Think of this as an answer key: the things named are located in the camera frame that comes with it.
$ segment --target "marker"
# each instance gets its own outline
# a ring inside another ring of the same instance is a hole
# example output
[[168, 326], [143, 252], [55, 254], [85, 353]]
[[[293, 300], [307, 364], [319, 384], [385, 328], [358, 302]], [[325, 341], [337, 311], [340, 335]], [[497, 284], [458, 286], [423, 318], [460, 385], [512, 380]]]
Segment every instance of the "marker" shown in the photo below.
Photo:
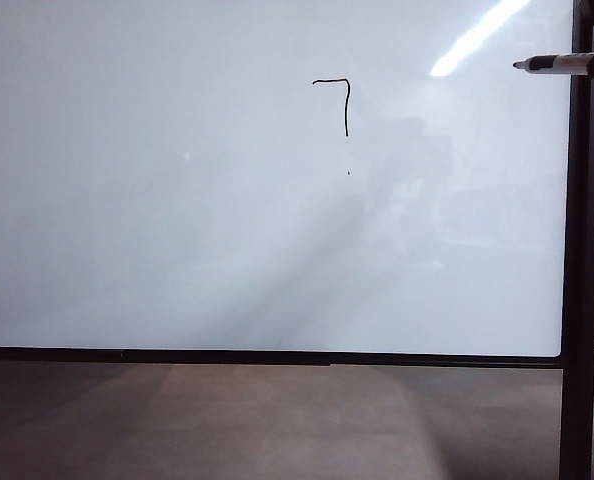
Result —
[[513, 67], [528, 73], [550, 75], [588, 75], [588, 64], [594, 53], [573, 53], [570, 55], [539, 55], [523, 62], [513, 63]]

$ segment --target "floor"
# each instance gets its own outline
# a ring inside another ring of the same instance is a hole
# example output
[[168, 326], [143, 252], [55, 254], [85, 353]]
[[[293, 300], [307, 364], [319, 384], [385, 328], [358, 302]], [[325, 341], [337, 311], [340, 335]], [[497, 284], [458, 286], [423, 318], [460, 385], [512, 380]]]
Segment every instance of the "floor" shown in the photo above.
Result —
[[539, 370], [0, 362], [0, 480], [556, 479], [560, 388]]

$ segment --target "white board surface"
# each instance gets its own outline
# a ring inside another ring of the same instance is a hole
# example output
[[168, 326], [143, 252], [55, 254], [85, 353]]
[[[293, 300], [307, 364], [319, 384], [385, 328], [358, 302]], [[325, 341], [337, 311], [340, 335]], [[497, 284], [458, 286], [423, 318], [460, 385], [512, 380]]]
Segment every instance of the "white board surface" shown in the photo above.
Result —
[[[0, 346], [558, 355], [570, 82], [512, 63], [571, 29], [562, 0], [0, 0]], [[340, 77], [348, 137], [312, 84]]]

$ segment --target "black marker writing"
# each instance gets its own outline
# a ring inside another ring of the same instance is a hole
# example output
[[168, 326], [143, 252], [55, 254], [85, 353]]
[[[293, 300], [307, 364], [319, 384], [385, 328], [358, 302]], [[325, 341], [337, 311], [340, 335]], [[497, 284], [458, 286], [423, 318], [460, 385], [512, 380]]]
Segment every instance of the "black marker writing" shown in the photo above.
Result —
[[350, 99], [350, 82], [347, 78], [334, 78], [331, 80], [315, 80], [313, 85], [316, 83], [332, 83], [332, 82], [346, 82], [348, 90], [346, 92], [346, 106], [344, 107], [344, 126], [346, 127], [346, 136], [348, 136], [348, 100]]

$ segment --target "stand leg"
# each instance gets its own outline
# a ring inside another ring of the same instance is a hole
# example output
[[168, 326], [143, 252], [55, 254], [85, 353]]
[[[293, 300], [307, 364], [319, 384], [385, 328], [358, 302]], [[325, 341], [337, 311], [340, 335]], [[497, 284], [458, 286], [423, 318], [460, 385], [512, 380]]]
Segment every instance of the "stand leg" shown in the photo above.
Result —
[[[588, 51], [594, 32], [580, 28], [575, 47]], [[569, 192], [576, 207], [569, 213], [576, 216], [569, 225], [579, 227], [571, 235], [579, 258], [567, 258], [568, 275], [573, 275], [574, 294], [570, 295], [564, 322], [564, 374], [562, 385], [560, 480], [590, 480], [593, 441], [594, 403], [594, 80], [576, 80], [573, 121], [575, 144], [571, 145], [571, 168], [578, 185]]]

